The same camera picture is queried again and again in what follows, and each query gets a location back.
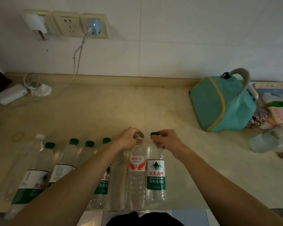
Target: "blue charger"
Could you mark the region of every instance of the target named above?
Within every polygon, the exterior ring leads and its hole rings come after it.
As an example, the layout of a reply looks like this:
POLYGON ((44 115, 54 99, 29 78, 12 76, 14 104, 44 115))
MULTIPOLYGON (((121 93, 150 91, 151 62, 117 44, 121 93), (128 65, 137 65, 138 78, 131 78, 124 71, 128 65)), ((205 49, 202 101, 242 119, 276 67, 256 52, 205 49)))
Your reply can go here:
POLYGON ((98 36, 100 29, 102 27, 100 19, 90 18, 87 23, 87 31, 90 33, 90 36, 98 36))

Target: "countertop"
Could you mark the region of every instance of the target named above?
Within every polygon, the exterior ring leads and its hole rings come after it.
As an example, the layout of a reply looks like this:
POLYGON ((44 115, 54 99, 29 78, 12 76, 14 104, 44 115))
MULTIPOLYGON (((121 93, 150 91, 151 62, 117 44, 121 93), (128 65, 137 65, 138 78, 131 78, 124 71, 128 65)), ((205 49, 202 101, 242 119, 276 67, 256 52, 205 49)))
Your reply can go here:
MULTIPOLYGON (((221 174, 262 201, 269 208, 283 208, 283 159, 275 152, 258 154, 247 140, 260 129, 207 133, 200 129, 191 101, 191 87, 148 87, 54 83, 47 98, 25 96, 0 106, 0 181, 14 160, 15 144, 30 141, 38 133, 46 141, 65 147, 70 138, 80 146, 103 137, 114 137, 123 129, 139 128, 150 139, 160 129, 175 129, 181 139, 221 174), (24 137, 13 142, 15 133, 24 137)), ((168 201, 152 209, 207 208, 207 204, 183 164, 165 153, 168 201)), ((0 202, 0 212, 10 203, 0 202)))

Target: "white bottle cap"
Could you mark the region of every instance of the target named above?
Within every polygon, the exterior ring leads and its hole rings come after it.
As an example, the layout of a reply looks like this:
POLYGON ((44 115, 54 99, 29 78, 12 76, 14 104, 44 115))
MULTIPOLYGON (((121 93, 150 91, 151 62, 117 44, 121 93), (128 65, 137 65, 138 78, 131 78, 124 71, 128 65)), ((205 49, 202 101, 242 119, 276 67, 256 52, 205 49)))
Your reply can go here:
POLYGON ((45 140, 45 135, 42 134, 37 134, 35 139, 39 139, 39 140, 45 140))

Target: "person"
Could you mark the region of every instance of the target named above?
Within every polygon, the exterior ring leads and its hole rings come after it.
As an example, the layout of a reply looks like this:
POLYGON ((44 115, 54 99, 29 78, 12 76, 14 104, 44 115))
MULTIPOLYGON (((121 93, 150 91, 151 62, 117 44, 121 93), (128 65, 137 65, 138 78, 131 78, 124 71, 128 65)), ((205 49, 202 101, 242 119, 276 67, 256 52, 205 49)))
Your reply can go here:
MULTIPOLYGON (((174 130, 165 129, 158 133, 161 136, 153 135, 151 139, 162 143, 177 160, 183 163, 220 225, 283 226, 282 218, 213 169, 186 146, 174 130)), ((122 131, 117 138, 106 144, 105 148, 38 195, 9 221, 8 225, 76 226, 106 168, 120 151, 129 150, 136 144, 134 139, 136 134, 144 137, 136 128, 130 127, 122 131)), ((152 224, 155 221, 161 223, 162 218, 153 217, 154 214, 159 213, 145 214, 140 220, 149 222, 146 220, 151 219, 152 224)), ((121 219, 112 218, 108 224, 117 225, 121 220, 120 225, 131 225, 130 219, 135 217, 133 212, 122 216, 121 219)), ((164 215, 163 221, 182 225, 179 221, 175 219, 171 221, 166 217, 164 215)))

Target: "wall outlet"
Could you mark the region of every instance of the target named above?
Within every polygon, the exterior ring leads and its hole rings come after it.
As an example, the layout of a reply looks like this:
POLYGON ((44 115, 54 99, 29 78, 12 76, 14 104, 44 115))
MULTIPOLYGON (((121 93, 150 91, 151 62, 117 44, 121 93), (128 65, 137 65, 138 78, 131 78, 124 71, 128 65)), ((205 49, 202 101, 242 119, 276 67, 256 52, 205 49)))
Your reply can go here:
POLYGON ((107 18, 104 14, 88 14, 88 13, 81 14, 81 20, 82 20, 84 33, 85 34, 87 33, 87 23, 88 23, 90 18, 99 19, 101 21, 102 27, 100 29, 100 33, 98 34, 98 36, 89 36, 89 38, 92 38, 92 39, 97 39, 97 38, 109 39, 108 20, 107 20, 107 18))
POLYGON ((77 13, 53 12, 53 16, 63 36, 84 37, 80 17, 77 13))
POLYGON ((48 30, 48 33, 50 35, 57 35, 59 36, 59 32, 58 32, 58 28, 53 20, 53 16, 51 15, 51 13, 49 11, 46 10, 30 10, 30 9, 25 9, 23 10, 24 13, 28 13, 28 14, 37 14, 39 16, 41 16, 44 21, 45 21, 45 27, 48 30))

